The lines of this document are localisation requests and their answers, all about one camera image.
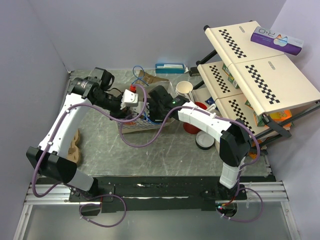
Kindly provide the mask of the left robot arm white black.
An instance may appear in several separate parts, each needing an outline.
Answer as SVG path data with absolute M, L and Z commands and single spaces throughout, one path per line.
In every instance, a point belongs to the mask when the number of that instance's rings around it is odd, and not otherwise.
M 45 197 L 52 189 L 38 193 L 38 176 L 45 176 L 75 189 L 87 201 L 99 195 L 99 181 L 80 171 L 77 164 L 67 159 L 69 148 L 79 124 L 88 109 L 93 108 L 118 123 L 137 120 L 146 108 L 147 93 L 143 86 L 142 96 L 135 92 L 139 87 L 132 84 L 118 96 L 109 92 L 115 76 L 105 69 L 96 67 L 85 78 L 71 80 L 62 109 L 50 131 L 37 147 L 29 147 L 26 157 L 34 167 L 32 192 L 37 198 Z

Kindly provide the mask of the blue checkered paper bag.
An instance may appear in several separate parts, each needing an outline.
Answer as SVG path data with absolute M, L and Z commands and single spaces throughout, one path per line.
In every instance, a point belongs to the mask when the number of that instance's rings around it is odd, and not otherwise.
M 127 123 L 124 123 L 123 125 L 121 125 L 119 122 L 117 123 L 117 127 L 122 128 L 123 134 L 158 129 L 158 128 L 160 128 L 160 126 L 162 124 L 162 122 L 152 122 L 149 120 L 149 118 L 148 118 L 148 115 L 149 115 L 148 105 L 149 104 L 146 103 L 145 108 L 142 109 L 143 105 L 144 105 L 143 91 L 139 87 L 134 88 L 131 86 L 131 83 L 137 84 L 137 81 L 140 80 L 138 78 L 140 70 L 144 71 L 144 69 L 141 66 L 139 66 L 139 65 L 134 66 L 132 69 L 132 74 L 135 77 L 135 79 L 132 80 L 132 82 L 119 83 L 116 85 L 116 88 L 118 88 L 122 93 L 124 92 L 125 89 L 128 89 L 131 92 L 135 92 L 138 94 L 138 106 L 129 107 L 129 110 L 131 111 L 132 118 L 136 117 L 138 114 L 141 114 L 141 116 L 135 121 L 127 122 Z M 171 96 L 174 97 L 176 95 L 174 93 L 174 88 L 173 88 L 173 85 L 170 80 L 160 81 L 160 82 L 156 82 L 156 83 L 153 83 L 150 85 L 141 85 L 141 86 L 144 87 L 144 89 L 147 93 L 149 93 L 151 90 L 153 90 L 157 86 L 162 86 L 169 94 L 171 94 Z

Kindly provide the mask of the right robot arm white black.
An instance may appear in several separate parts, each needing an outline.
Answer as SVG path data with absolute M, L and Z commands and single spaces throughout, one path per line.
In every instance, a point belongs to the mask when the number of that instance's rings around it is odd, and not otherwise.
M 219 143 L 223 167 L 218 193 L 223 199 L 230 199 L 235 195 L 240 168 L 251 148 L 250 131 L 244 123 L 240 119 L 215 116 L 184 96 L 172 97 L 161 85 L 153 88 L 149 96 L 162 116 L 195 126 Z

